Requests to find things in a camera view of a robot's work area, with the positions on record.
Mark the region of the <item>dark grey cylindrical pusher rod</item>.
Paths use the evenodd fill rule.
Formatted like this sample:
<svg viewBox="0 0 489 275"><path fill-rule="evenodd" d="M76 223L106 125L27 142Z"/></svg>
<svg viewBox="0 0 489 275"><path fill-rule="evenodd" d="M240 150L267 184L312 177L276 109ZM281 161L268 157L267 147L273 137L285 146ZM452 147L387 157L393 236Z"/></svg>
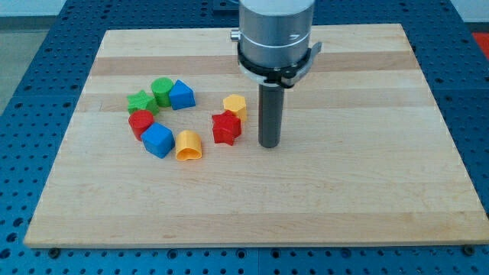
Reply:
<svg viewBox="0 0 489 275"><path fill-rule="evenodd" d="M258 141L262 147L280 143L284 89L259 85Z"/></svg>

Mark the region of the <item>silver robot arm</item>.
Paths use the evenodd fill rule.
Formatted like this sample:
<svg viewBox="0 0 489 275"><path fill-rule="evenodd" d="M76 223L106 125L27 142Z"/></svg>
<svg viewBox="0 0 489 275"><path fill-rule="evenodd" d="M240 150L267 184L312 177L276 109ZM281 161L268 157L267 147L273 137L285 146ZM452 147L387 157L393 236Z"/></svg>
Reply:
<svg viewBox="0 0 489 275"><path fill-rule="evenodd" d="M314 0L241 0L237 44L240 70L258 84L258 142L280 143L284 94L310 70L320 42L309 45Z"/></svg>

